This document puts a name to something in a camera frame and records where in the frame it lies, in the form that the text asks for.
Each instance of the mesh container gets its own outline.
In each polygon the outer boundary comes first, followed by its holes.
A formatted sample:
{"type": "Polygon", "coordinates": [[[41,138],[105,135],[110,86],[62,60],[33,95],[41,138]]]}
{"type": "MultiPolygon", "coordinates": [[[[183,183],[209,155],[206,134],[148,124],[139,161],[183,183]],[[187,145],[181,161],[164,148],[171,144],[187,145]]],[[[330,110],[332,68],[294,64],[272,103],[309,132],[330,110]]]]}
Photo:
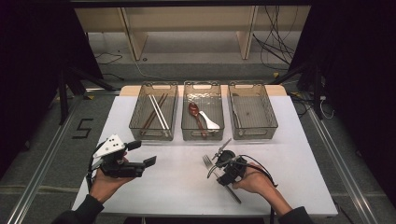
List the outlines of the mesh container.
{"type": "Polygon", "coordinates": [[[145,82],[140,89],[129,124],[134,139],[172,141],[177,100],[176,82],[145,82]],[[154,109],[155,104],[159,106],[157,112],[154,109]]]}
{"type": "Polygon", "coordinates": [[[228,101],[233,139],[271,139],[277,121],[262,81],[230,81],[228,101]]]}
{"type": "Polygon", "coordinates": [[[221,140],[224,131],[224,117],[221,101],[221,88],[218,81],[186,81],[183,93],[183,113],[181,129],[183,139],[190,140],[221,140]],[[204,117],[193,116],[189,110],[190,103],[195,103],[199,111],[219,125],[217,129],[207,127],[204,117]]]}

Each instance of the spoon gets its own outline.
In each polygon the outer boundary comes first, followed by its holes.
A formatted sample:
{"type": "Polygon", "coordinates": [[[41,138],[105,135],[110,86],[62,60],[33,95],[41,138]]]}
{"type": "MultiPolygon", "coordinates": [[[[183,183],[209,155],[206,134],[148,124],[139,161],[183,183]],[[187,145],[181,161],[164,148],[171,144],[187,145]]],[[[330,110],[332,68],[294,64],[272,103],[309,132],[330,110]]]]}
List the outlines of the spoon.
{"type": "MultiPolygon", "coordinates": [[[[196,105],[194,102],[189,103],[189,112],[197,120],[198,128],[203,131],[204,127],[202,126],[202,123],[199,120],[199,108],[198,108],[198,105],[196,105]]],[[[202,137],[206,137],[206,133],[201,133],[201,135],[202,135],[202,137]]]]}
{"type": "Polygon", "coordinates": [[[208,118],[204,111],[200,111],[199,113],[204,117],[207,129],[220,129],[220,126],[208,118]]]}

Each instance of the chopstick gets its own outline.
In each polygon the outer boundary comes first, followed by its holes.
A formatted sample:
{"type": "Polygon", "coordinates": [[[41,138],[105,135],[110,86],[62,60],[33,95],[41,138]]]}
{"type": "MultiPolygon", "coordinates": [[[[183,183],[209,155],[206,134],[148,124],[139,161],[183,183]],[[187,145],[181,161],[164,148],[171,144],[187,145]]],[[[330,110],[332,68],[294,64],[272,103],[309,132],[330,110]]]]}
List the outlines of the chopstick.
{"type": "MultiPolygon", "coordinates": [[[[166,101],[167,96],[168,96],[168,93],[166,93],[166,95],[165,95],[165,93],[163,93],[163,95],[160,98],[159,106],[163,106],[163,103],[166,101]]],[[[151,111],[150,115],[148,116],[148,119],[146,120],[145,124],[143,125],[142,129],[147,129],[151,125],[152,121],[155,119],[156,115],[157,114],[155,113],[155,110],[153,109],[151,111]]]]}
{"type": "Polygon", "coordinates": [[[161,108],[158,105],[157,100],[155,99],[154,95],[149,95],[148,97],[152,103],[152,106],[154,107],[155,113],[157,114],[157,117],[161,123],[161,126],[163,127],[163,130],[169,131],[168,123],[166,122],[166,119],[163,116],[163,112],[161,111],[161,108]]]}

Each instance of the white plastic spoon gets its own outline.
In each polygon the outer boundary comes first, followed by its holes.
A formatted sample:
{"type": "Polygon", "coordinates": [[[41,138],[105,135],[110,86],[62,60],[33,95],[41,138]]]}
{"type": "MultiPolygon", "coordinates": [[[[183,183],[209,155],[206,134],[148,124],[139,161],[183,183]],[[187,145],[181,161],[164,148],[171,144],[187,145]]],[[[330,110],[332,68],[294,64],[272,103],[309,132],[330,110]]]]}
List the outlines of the white plastic spoon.
{"type": "Polygon", "coordinates": [[[207,115],[204,111],[200,111],[199,113],[202,115],[202,117],[204,117],[204,119],[206,121],[207,129],[220,129],[220,126],[217,123],[210,120],[210,118],[207,117],[207,115]]]}

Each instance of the forearm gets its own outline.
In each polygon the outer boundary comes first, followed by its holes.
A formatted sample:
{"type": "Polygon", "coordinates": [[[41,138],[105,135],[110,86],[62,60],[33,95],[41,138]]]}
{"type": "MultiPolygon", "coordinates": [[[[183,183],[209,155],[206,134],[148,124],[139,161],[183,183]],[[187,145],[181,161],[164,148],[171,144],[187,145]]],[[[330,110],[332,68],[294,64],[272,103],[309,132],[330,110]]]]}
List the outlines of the forearm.
{"type": "Polygon", "coordinates": [[[284,216],[289,211],[291,211],[291,207],[283,198],[282,194],[275,188],[271,190],[261,191],[259,194],[273,207],[276,214],[279,217],[284,216]]]}

